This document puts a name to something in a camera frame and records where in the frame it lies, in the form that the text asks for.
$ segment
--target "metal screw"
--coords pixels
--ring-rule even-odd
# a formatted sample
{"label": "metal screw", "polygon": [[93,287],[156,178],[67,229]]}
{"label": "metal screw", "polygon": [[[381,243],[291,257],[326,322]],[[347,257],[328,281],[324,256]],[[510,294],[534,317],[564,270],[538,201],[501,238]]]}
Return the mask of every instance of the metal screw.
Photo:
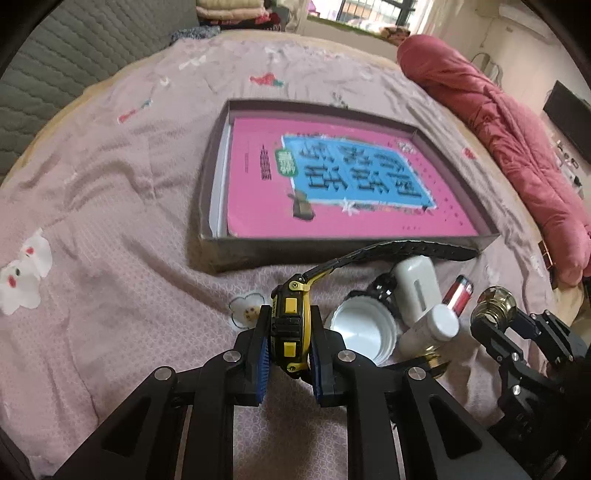
{"label": "metal screw", "polygon": [[168,367],[160,367],[154,372],[156,380],[168,380],[173,374],[173,371]]}
{"label": "metal screw", "polygon": [[413,380],[423,380],[427,374],[421,367],[411,367],[408,369],[408,376]]}
{"label": "metal screw", "polygon": [[341,350],[337,354],[337,357],[342,362],[352,362],[353,360],[355,360],[357,355],[355,355],[355,352],[352,352],[351,350]]}
{"label": "metal screw", "polygon": [[223,359],[229,364],[234,364],[240,360],[241,356],[240,352],[236,350],[228,350],[227,352],[224,352]]}

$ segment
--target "folded clothes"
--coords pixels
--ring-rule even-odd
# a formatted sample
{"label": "folded clothes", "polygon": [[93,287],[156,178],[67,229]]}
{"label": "folded clothes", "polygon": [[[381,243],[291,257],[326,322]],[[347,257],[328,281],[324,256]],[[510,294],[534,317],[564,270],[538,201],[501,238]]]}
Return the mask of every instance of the folded clothes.
{"label": "folded clothes", "polygon": [[210,20],[207,18],[200,18],[201,25],[208,25],[210,28],[218,28],[221,30],[237,30],[251,28],[255,30],[273,30],[281,31],[281,18],[275,12],[265,12],[264,15],[248,20]]}
{"label": "folded clothes", "polygon": [[248,20],[265,14],[265,8],[208,9],[197,5],[197,16],[210,20]]}
{"label": "folded clothes", "polygon": [[197,0],[196,5],[205,10],[236,10],[263,8],[264,0]]}

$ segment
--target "pink blanket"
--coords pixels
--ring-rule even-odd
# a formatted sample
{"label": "pink blanket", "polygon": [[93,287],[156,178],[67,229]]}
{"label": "pink blanket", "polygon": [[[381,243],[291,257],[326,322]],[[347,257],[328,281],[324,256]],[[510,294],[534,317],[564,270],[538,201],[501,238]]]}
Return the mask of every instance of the pink blanket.
{"label": "pink blanket", "polygon": [[398,63],[491,152],[540,226],[560,279],[574,286],[590,275],[591,220],[556,167],[535,114],[438,38],[409,38],[398,49]]}

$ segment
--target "quilted mattress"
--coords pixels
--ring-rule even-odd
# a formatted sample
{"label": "quilted mattress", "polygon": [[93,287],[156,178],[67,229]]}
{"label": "quilted mattress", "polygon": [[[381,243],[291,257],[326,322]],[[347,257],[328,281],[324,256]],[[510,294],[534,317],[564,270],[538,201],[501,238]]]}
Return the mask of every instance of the quilted mattress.
{"label": "quilted mattress", "polygon": [[0,183],[37,132],[89,85],[197,24],[194,0],[64,0],[0,78]]}

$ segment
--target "white bottle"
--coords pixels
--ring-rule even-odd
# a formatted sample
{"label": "white bottle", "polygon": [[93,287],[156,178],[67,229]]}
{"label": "white bottle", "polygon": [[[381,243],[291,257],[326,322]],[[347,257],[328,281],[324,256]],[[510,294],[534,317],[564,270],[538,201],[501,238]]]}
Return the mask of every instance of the white bottle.
{"label": "white bottle", "polygon": [[431,308],[410,327],[398,341],[398,352],[404,359],[416,358],[438,348],[460,331],[456,314],[440,303]]}
{"label": "white bottle", "polygon": [[394,298],[402,321],[412,327],[428,310],[441,303],[443,296],[429,257],[411,257],[401,261],[392,271],[397,286]]}

